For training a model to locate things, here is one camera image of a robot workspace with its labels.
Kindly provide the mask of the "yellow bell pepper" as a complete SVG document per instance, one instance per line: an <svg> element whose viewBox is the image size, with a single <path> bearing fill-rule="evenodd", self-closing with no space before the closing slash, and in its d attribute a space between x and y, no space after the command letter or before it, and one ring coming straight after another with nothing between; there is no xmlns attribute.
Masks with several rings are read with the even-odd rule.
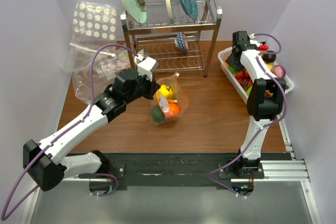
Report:
<svg viewBox="0 0 336 224"><path fill-rule="evenodd" d="M163 95L166 99L171 99L173 97L173 91L172 88L168 85L161 85L159 92L161 95Z"/></svg>

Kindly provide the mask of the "orange zip top bag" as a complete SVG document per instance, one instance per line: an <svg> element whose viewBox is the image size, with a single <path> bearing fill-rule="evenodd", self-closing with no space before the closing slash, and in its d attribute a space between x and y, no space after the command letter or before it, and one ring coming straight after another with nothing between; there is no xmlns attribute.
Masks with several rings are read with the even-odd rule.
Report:
<svg viewBox="0 0 336 224"><path fill-rule="evenodd" d="M178 83L180 74L160 78L160 85L151 101L151 123L155 126L181 118L189 105L187 93Z"/></svg>

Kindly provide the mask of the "dark green avocado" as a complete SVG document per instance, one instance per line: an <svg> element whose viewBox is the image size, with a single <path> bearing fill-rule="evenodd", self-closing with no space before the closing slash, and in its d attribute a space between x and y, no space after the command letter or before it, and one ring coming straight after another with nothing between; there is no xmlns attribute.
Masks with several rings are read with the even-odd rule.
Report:
<svg viewBox="0 0 336 224"><path fill-rule="evenodd" d="M161 124L165 121L164 113L158 105L152 107L151 118L155 124Z"/></svg>

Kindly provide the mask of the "orange fruit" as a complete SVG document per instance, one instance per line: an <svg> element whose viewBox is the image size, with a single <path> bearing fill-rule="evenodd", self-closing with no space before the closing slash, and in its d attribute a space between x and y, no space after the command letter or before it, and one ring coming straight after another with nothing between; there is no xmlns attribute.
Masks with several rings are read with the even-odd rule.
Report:
<svg viewBox="0 0 336 224"><path fill-rule="evenodd" d="M170 103L169 104L169 111L168 111L168 116L169 117L175 117L180 113L180 108L177 104L175 103Z"/></svg>

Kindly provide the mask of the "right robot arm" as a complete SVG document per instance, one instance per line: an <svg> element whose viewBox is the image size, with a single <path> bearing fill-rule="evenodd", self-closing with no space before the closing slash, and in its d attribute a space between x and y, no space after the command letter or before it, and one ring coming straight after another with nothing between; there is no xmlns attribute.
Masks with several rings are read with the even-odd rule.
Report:
<svg viewBox="0 0 336 224"><path fill-rule="evenodd" d="M256 41L253 34L248 35L246 31L233 33L232 52L227 62L236 70L246 69L252 81L246 103L250 116L246 138L237 157L226 169L239 178L252 177L260 169L261 148L267 131L286 104L285 79L273 74L263 60L263 56L277 53Z"/></svg>

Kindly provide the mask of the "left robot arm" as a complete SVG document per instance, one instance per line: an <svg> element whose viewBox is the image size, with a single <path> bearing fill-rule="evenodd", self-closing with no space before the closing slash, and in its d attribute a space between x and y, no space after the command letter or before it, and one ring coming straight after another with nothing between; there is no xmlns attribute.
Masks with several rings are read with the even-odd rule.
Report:
<svg viewBox="0 0 336 224"><path fill-rule="evenodd" d="M38 143L26 142L23 168L42 191L49 191L64 178L75 175L105 177L111 165L100 151L76 156L68 156L68 153L91 133L125 112L129 103L141 97L151 100L159 87L152 70L121 71L114 83L69 124Z"/></svg>

